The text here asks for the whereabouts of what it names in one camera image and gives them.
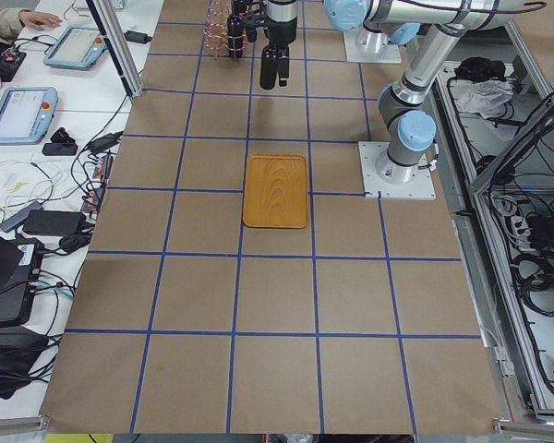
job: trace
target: yellow object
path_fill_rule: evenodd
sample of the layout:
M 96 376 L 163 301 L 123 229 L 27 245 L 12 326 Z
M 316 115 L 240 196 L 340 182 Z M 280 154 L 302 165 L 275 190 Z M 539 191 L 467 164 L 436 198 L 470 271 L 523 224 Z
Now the yellow object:
M 113 434 L 90 434 L 97 443 L 113 443 Z M 47 434 L 45 443 L 93 443 L 88 434 Z
M 248 157 L 242 220 L 251 228 L 305 228 L 306 159 L 285 154 Z

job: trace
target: brown tray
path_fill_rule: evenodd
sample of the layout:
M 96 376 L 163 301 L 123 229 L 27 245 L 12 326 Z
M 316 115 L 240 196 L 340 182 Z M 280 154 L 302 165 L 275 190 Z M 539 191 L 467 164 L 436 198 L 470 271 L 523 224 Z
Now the brown tray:
M 306 159 L 301 155 L 250 155 L 242 221 L 251 228 L 305 228 Z

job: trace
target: black connector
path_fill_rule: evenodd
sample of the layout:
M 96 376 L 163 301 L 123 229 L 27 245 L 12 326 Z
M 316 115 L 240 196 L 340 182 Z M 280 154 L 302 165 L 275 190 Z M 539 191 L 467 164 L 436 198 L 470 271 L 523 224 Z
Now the black connector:
M 126 40 L 133 43 L 146 44 L 151 42 L 151 36 L 144 32 L 135 32 L 134 30 L 127 30 L 125 34 Z
M 119 143 L 119 138 L 121 138 L 121 136 L 123 136 L 123 131 L 109 133 L 91 141 L 87 145 L 87 148 L 92 155 L 100 154 L 101 152 L 105 152 Z

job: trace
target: white mounting plate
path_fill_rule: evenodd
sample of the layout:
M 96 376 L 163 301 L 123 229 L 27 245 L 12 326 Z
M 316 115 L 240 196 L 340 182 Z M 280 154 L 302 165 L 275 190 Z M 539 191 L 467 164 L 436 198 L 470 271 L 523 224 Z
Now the white mounting plate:
M 384 63 L 400 64 L 403 59 L 400 56 L 400 50 L 395 44 L 389 43 L 381 54 L 367 53 L 357 48 L 357 35 L 361 32 L 361 27 L 354 30 L 346 30 L 344 36 L 344 51 L 347 54 L 347 62 L 357 63 Z
M 402 198 L 414 200 L 434 200 L 435 188 L 431 180 L 429 169 L 419 169 L 410 183 L 393 185 L 382 179 L 376 173 L 376 160 L 388 148 L 388 142 L 360 141 L 359 155 L 361 156 L 361 173 L 363 175 L 363 189 L 366 198 Z M 425 155 L 421 157 L 419 165 L 426 165 Z

